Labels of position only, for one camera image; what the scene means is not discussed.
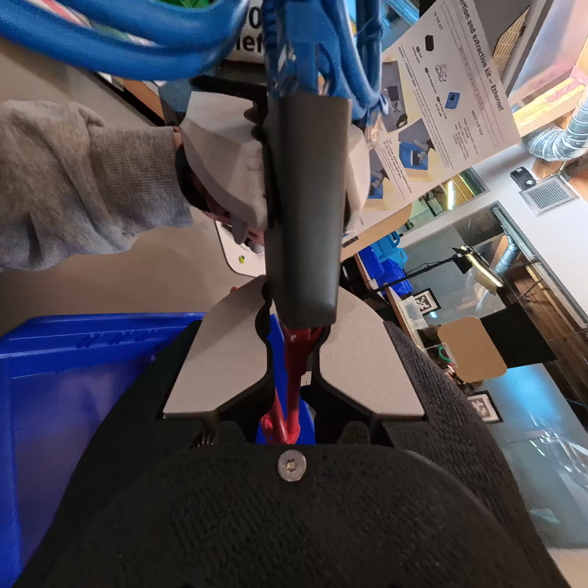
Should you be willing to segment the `white wall air vent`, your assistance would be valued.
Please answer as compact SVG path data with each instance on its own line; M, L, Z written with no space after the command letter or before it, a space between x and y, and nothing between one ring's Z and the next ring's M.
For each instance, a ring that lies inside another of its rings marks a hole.
M580 199L577 191L557 175L540 180L519 194L535 217L541 217Z

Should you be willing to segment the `white round table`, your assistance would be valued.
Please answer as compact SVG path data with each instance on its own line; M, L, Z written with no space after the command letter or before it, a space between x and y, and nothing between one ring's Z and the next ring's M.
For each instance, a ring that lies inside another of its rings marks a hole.
M234 241L231 227L215 221L217 234L228 266L239 275L258 277L266 273L265 254L255 252L246 243Z

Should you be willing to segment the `printed instruction sheet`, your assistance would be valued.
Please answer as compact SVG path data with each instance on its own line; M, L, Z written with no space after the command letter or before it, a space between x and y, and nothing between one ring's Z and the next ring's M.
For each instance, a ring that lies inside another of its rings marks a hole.
M383 55L365 212L394 213L520 139L473 1L436 1Z

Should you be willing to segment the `black ethernet adapter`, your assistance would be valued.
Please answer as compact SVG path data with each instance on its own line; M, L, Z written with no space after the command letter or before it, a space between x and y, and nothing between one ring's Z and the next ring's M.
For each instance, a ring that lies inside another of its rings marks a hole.
M343 98L268 98L266 275L289 329L328 327L336 319L350 110Z

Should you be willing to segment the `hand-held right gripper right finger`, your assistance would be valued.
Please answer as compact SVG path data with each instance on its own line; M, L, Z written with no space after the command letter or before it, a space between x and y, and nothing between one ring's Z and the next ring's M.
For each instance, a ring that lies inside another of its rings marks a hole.
M314 412L317 444L335 443L351 422L365 425L371 442L387 444L385 423L425 419L385 322L343 288L336 320L321 334L301 384L302 399Z

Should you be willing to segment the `person's left forearm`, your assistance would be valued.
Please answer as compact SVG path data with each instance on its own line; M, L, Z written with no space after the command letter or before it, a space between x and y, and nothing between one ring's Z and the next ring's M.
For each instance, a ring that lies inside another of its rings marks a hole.
M108 125L76 103L1 104L1 270L128 251L138 234L193 223L170 127Z

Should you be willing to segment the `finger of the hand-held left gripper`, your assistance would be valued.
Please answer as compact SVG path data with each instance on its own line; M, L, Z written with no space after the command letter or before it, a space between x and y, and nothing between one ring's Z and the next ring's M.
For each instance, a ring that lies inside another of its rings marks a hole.
M370 148L361 130L348 133L345 170L345 231L353 231L368 199L371 186Z
M268 226L263 145L257 105L221 93L193 92L180 124L182 146L193 178L251 230Z

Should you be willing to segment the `person's left hand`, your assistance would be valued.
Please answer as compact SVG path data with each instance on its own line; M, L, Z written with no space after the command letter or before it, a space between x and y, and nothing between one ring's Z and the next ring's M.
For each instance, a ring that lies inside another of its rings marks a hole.
M218 204L201 183L194 180L194 194L190 197L190 204L199 209L208 218L221 222L231 228L235 243L244 244L247 241L256 244L256 247L264 247L263 232L254 231L239 218L231 215L227 209Z

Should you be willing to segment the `brown-edged work desk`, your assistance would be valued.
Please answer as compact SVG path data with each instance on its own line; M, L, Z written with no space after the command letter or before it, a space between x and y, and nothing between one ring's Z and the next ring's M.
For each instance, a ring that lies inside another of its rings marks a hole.
M366 300L384 320L397 324L464 392L466 383L455 372L452 360L440 343L437 335L439 326L426 323L414 302L410 283L403 281L384 292L374 292L376 287L371 285L358 254L353 256L354 262L350 258L342 262L350 290L359 298Z

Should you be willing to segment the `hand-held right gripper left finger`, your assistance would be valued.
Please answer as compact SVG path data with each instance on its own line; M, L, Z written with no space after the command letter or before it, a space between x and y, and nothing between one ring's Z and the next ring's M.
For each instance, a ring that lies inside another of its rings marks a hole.
M210 308L165 403L166 419L198 420L211 434L221 422L235 422L248 442L256 441L275 400L271 306L260 275Z

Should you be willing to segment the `small blue bin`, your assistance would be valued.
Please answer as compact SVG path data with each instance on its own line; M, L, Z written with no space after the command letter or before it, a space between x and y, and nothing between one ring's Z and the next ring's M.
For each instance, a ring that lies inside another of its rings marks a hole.
M397 232L392 232L359 251L359 258L371 285L378 288L406 275L404 269L408 255L400 243L401 237Z

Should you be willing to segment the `silver ribbed air duct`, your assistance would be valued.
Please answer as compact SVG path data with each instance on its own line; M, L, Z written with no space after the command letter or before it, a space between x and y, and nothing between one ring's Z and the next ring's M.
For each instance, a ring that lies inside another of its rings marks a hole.
M523 137L529 153L548 162L569 161L587 153L587 96L579 104L565 129L555 125Z

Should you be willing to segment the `blue storage bin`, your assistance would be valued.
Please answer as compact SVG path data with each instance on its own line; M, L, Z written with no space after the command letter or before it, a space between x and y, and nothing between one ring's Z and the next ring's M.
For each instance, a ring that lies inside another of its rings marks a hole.
M1 338L1 587L304 587L278 449L163 405L203 315L50 316Z

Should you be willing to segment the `black wall panel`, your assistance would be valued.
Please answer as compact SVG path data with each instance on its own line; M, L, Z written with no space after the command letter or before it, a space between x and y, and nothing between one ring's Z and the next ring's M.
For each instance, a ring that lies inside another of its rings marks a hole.
M519 303L482 317L481 323L508 369L557 360L555 352Z

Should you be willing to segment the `printed marker tag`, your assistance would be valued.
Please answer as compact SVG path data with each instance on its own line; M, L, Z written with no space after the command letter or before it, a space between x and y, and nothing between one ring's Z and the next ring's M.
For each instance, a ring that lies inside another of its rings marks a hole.
M441 305L437 297L430 288L424 289L421 292L413 294L414 302L422 316L435 314L441 309Z
M486 390L471 394L467 400L472 405L481 420L486 424L502 423L503 419L490 393Z

